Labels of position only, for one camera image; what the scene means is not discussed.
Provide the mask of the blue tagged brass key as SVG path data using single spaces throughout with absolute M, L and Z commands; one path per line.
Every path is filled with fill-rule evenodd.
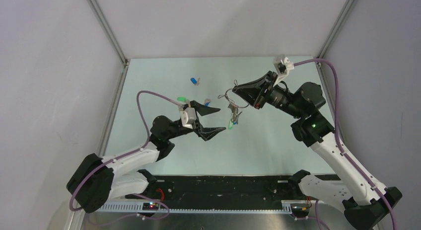
M 204 105 L 205 106 L 209 106 L 209 104 L 211 103 L 211 100 L 210 99 L 205 99 L 205 101 L 204 101 Z

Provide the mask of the bunch of silver keys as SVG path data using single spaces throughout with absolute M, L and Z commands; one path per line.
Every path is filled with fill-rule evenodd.
M 231 111 L 231 117 L 228 123 L 228 129 L 231 130 L 234 127 L 234 125 L 238 124 L 239 116 L 241 115 L 242 112 L 239 111 L 238 106 L 235 106 L 232 104 L 230 104 L 228 108 Z

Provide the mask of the metal wire keyring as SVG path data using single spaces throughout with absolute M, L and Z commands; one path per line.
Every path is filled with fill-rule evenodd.
M 238 81 L 237 81 L 237 79 L 235 79 L 235 80 L 233 81 L 233 84 L 234 84 L 233 88 L 238 86 Z M 231 105 L 231 107 L 235 107 L 235 108 L 238 108 L 238 109 L 244 109 L 244 108 L 249 107 L 249 106 L 250 106 L 249 104 L 246 104 L 246 105 L 243 105 L 243 106 L 239 105 L 238 103 L 236 103 L 236 102 L 235 102 L 235 100 L 234 100 L 234 99 L 232 99 L 232 98 L 228 95 L 228 93 L 229 93 L 229 92 L 232 92 L 232 91 L 233 91 L 233 88 L 229 88 L 229 89 L 227 89 L 227 90 L 225 91 L 225 93 L 224 93 L 224 94 L 218 95 L 218 96 L 217 96 L 217 99 L 224 98 L 224 99 L 225 99 L 225 100 L 229 103 L 229 105 Z

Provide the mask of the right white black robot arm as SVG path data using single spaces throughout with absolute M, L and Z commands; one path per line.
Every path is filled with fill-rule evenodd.
M 305 82 L 290 92 L 270 71 L 255 81 L 235 84 L 232 92 L 256 109 L 269 104 L 295 118 L 291 125 L 294 137 L 320 156 L 344 184 L 339 187 L 300 170 L 288 181 L 292 198 L 308 196 L 323 201 L 342 212 L 357 230 L 372 229 L 402 198 L 398 188 L 385 186 L 369 173 L 320 113 L 326 100 L 319 84 Z

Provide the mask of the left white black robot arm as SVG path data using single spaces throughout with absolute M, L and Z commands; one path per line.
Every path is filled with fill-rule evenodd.
M 171 142 L 173 138 L 195 133 L 202 140 L 209 141 L 225 130 L 224 127 L 204 127 L 199 119 L 219 112 L 220 108 L 193 100 L 181 105 L 179 110 L 177 120 L 163 115 L 155 117 L 145 144 L 120 155 L 87 155 L 66 185 L 71 194 L 70 209 L 93 213 L 110 199 L 135 194 L 152 198 L 157 192 L 155 179 L 141 166 L 166 158 L 175 147 Z

